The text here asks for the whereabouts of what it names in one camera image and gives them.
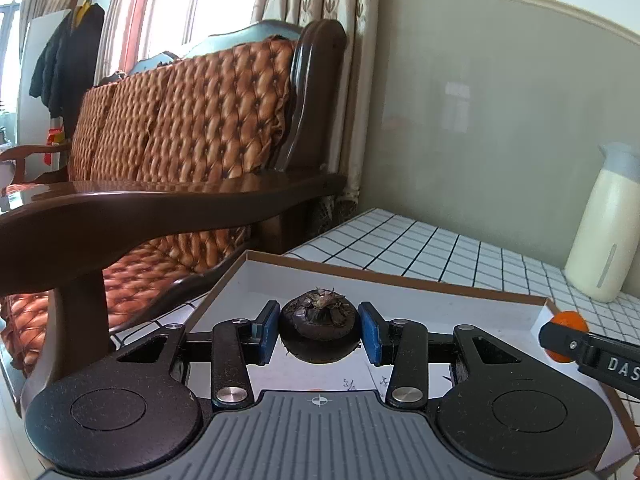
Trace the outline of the beige patterned curtain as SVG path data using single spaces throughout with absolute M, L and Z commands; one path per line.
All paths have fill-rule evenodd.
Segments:
M 21 206 L 6 211 L 1 224 L 26 233 L 58 221 L 82 229 L 123 228 L 127 235 L 166 234 L 249 226 L 282 214 L 306 200 L 341 193 L 347 178 L 324 166 L 326 138 L 337 101 L 347 35 L 335 20 L 305 27 L 265 21 L 219 36 L 223 44 L 288 40 L 290 118 L 280 143 L 268 151 L 265 168 L 218 183 L 74 181 L 40 184 L 13 193 Z

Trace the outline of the checkered white tablecloth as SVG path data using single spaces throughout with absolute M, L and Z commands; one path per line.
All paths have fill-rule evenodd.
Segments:
M 167 324 L 207 332 L 233 315 L 251 318 L 270 300 L 287 302 L 315 288 L 353 304 L 369 301 L 386 318 L 411 318 L 436 333 L 470 323 L 530 354 L 537 353 L 538 330 L 559 310 L 580 313 L 599 335 L 639 339 L 637 295 L 593 300 L 549 263 L 372 209 L 291 250 L 283 266 L 243 259 L 224 286 L 124 330 L 116 344 Z

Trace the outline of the wooden sofa with orange cushions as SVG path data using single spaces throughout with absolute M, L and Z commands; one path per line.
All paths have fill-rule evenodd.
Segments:
M 1 193 L 74 181 L 218 183 L 265 168 L 290 118 L 294 44 L 214 35 L 184 58 L 163 55 L 82 99 L 65 167 Z M 236 228 L 127 235 L 55 221 L 26 233 L 1 225 L 1 373 L 16 410 L 56 380 L 113 352 L 117 334 L 211 289 L 250 248 L 282 252 L 311 224 L 322 196 Z

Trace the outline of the black coat on rack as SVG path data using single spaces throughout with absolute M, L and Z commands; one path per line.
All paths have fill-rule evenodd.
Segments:
M 68 138 L 74 135 L 82 99 L 93 86 L 105 12 L 90 4 L 77 26 L 67 14 L 37 60 L 29 95 L 39 98 L 51 118 L 62 118 Z

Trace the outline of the cream grey thermos jug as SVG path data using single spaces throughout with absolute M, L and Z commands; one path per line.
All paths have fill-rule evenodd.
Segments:
M 620 293 L 639 245 L 639 150 L 602 144 L 604 161 L 588 198 L 564 274 L 590 298 L 611 302 Z

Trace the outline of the dark mangosteen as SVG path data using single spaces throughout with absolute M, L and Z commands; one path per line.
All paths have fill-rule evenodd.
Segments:
M 333 289 L 311 289 L 289 301 L 279 314 L 285 349 L 310 364 L 330 364 L 358 348 L 361 320 L 356 307 Z

